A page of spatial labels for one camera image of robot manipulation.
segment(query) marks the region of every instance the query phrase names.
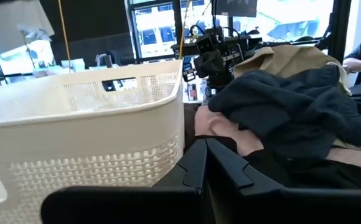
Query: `window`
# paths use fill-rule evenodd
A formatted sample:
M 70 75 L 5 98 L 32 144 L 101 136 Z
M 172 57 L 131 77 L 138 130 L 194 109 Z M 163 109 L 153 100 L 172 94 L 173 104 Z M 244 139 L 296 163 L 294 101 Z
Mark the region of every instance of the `window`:
M 172 4 L 150 7 L 151 13 L 135 10 L 136 30 L 141 57 L 172 55 L 171 46 L 176 44 L 174 10 Z
M 173 42 L 175 41 L 175 30 L 171 27 L 161 27 L 160 33 L 161 33 L 161 39 L 163 42 Z
M 234 17 L 239 32 L 258 30 L 263 40 L 296 40 L 304 36 L 321 37 L 329 25 L 331 0 L 258 1 L 256 17 Z
M 156 44 L 156 35 L 153 29 L 142 30 L 142 45 Z
M 8 77 L 6 78 L 6 80 L 8 84 L 11 84 L 11 83 L 24 82 L 27 80 L 31 80 L 33 78 L 34 78 L 33 76 L 20 76 L 20 77 Z
M 38 67 L 41 63 L 50 65 L 53 61 L 54 56 L 47 40 L 36 40 L 28 46 L 23 45 L 0 54 L 0 64 L 5 75 L 31 73 L 34 66 Z
M 167 62 L 167 61 L 171 61 L 171 60 L 175 60 L 175 58 L 167 58 L 167 59 L 160 59 L 160 60 L 149 60 L 149 61 L 143 62 L 143 64 Z
M 180 1 L 180 6 L 182 8 L 186 8 L 186 4 L 187 4 L 187 0 L 181 0 Z M 192 0 L 191 5 L 193 6 L 204 6 L 204 0 Z
M 139 3 L 145 3 L 149 1 L 155 1 L 155 0 L 130 0 L 131 4 L 139 4 Z
M 151 9 L 139 9 L 136 12 L 137 12 L 136 15 L 149 14 L 151 13 Z
M 159 11 L 159 12 L 168 11 L 168 10 L 173 10 L 172 5 L 169 5 L 169 6 L 159 6 L 159 7 L 158 7 L 158 11 Z
M 185 17 L 186 11 L 186 1 L 181 1 L 182 6 L 182 21 Z M 190 3 L 190 8 L 187 12 L 187 19 L 186 19 L 186 28 L 185 28 L 185 35 L 188 36 L 189 28 L 192 25 L 197 24 L 202 30 L 208 29 L 213 27 L 212 21 L 212 7 L 210 4 L 210 0 L 195 0 Z M 216 26 L 227 27 L 228 26 L 228 17 L 227 16 L 217 16 L 217 20 L 215 21 Z M 194 34 L 201 35 L 201 32 L 196 28 L 193 30 Z

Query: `black plastic part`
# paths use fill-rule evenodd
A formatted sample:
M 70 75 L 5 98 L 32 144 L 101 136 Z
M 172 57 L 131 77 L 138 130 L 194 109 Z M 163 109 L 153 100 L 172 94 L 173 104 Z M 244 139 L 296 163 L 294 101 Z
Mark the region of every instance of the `black plastic part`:
M 208 224 L 222 217 L 239 224 L 346 212 L 361 217 L 361 190 L 286 188 L 217 140 L 201 139 L 151 188 L 70 187 L 44 200 L 41 218 L 43 224 Z
M 192 63 L 190 62 L 183 63 L 182 76 L 185 82 L 195 80 L 195 71 L 193 69 Z
M 113 68 L 113 62 L 111 61 L 110 55 L 105 55 L 105 62 L 108 68 Z
M 213 43 L 210 38 L 202 38 L 195 43 L 199 54 L 204 54 L 210 51 L 213 51 Z
M 43 224 L 215 223 L 205 183 L 207 146 L 197 141 L 155 186 L 69 187 L 43 202 Z
M 221 166 L 221 170 L 233 182 L 237 190 L 254 184 L 243 173 L 243 169 L 248 166 L 246 160 L 214 139 L 207 139 L 207 145 L 210 155 L 215 159 L 215 163 Z
M 105 89 L 105 91 L 116 91 L 113 80 L 101 81 L 101 84 L 103 85 L 103 89 Z
M 248 50 L 249 46 L 254 46 L 258 42 L 262 41 L 261 37 L 260 38 L 251 38 L 249 35 L 248 36 L 240 36 L 240 37 L 241 37 L 241 40 L 239 40 L 238 37 L 225 37 L 225 43 L 229 44 L 229 45 L 240 44 L 240 47 L 242 50 Z M 171 49 L 174 51 L 175 54 L 177 54 L 176 52 L 179 51 L 179 47 L 180 47 L 179 44 L 175 44 L 175 45 L 171 46 Z M 184 56 L 200 55 L 200 51 L 198 50 L 195 43 L 184 44 L 183 55 Z

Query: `window frame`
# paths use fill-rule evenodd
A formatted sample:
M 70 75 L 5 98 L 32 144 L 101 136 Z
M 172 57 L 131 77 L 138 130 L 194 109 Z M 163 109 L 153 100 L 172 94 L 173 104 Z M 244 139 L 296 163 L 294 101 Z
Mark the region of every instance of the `window frame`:
M 136 28 L 136 17 L 135 17 L 135 10 L 138 9 L 145 9 L 145 8 L 150 8 L 150 7 L 159 7 L 159 6 L 167 6 L 169 4 L 172 4 L 172 9 L 174 10 L 174 20 L 175 20 L 175 34 L 176 34 L 176 40 L 177 40 L 177 44 L 180 44 L 180 40 L 181 40 L 181 35 L 182 35 L 182 16 L 181 16 L 181 10 L 182 10 L 182 4 L 186 2 L 186 0 L 153 0 L 153 1 L 147 1 L 147 2 L 142 2 L 142 3 L 137 3 L 137 4 L 132 4 L 132 0 L 125 0 L 127 5 L 127 13 L 129 15 L 130 18 L 130 27 L 131 27 L 131 32 L 132 37 L 133 37 L 133 43 L 134 43 L 134 50 L 135 50 L 135 56 L 136 56 L 136 63 L 141 63 L 141 62 L 145 62 L 145 61 L 149 61 L 149 60 L 160 60 L 160 59 L 165 59 L 165 58 L 171 58 L 173 57 L 174 54 L 170 54 L 170 55 L 161 55 L 158 57 L 142 57 L 142 53 L 141 53 L 141 47 L 140 47 L 140 41 L 139 41 L 139 37 L 138 37 L 138 30 Z M 349 9 L 347 8 L 347 6 L 350 6 L 350 2 L 351 0 L 346 0 L 346 2 L 342 2 L 341 0 L 334 0 L 333 2 L 333 13 L 332 14 L 336 14 L 334 15 L 334 17 L 339 17 L 339 16 L 344 16 L 347 17 L 349 15 L 344 15 L 345 12 L 349 12 Z M 234 37 L 235 34 L 233 33 L 232 29 L 233 29 L 233 16 L 227 16 L 228 19 L 228 24 L 227 27 L 229 27 L 228 30 L 228 36 L 229 37 Z M 332 26 L 332 30 L 333 30 L 333 39 L 337 36 L 342 35 L 344 32 L 344 30 L 337 28 L 337 26 Z M 333 48 L 331 47 L 331 49 L 329 49 L 329 55 L 338 55 L 338 59 L 340 59 L 340 47 L 339 49 L 333 50 Z

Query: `laundry basket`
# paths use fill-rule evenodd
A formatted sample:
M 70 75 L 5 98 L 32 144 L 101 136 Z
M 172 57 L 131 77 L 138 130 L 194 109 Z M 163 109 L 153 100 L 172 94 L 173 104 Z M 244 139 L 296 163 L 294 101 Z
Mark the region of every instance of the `laundry basket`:
M 0 86 L 0 223 L 71 185 L 152 186 L 182 155 L 182 61 Z

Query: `basket rim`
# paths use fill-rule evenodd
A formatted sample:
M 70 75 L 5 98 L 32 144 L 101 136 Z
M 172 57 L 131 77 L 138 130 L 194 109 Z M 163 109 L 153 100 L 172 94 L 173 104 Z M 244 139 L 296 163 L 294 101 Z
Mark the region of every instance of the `basket rim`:
M 71 114 L 53 114 L 53 115 L 17 118 L 9 121 L 0 121 L 0 127 L 35 124 L 35 123 L 47 123 L 47 122 L 55 122 L 55 121 L 65 121 L 70 119 L 92 118 L 95 116 L 110 116 L 115 114 L 133 113 L 137 111 L 147 111 L 173 102 L 178 97 L 177 94 L 179 89 L 182 87 L 181 84 L 182 84 L 182 63 L 179 63 L 179 71 L 177 73 L 174 89 L 172 90 L 169 96 L 166 96 L 160 100 L 150 103 L 144 103 L 130 108 L 108 109 L 102 111 L 75 111 L 74 113 Z

